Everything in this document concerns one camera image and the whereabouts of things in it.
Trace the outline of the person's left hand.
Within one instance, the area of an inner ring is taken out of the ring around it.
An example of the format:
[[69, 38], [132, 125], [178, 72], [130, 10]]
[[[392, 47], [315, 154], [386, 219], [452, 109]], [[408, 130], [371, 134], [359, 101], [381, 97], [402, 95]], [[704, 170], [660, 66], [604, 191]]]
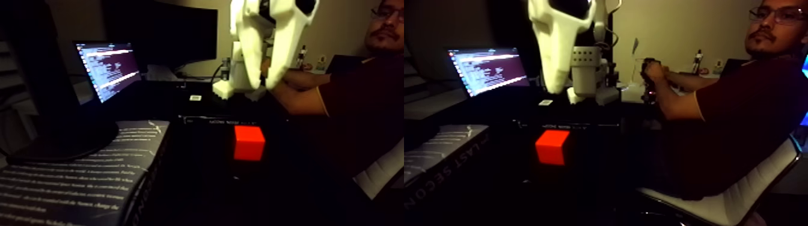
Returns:
[[655, 58], [646, 57], [642, 61], [641, 77], [646, 84], [652, 85], [655, 82], [664, 82], [666, 79], [665, 73], [665, 68]]

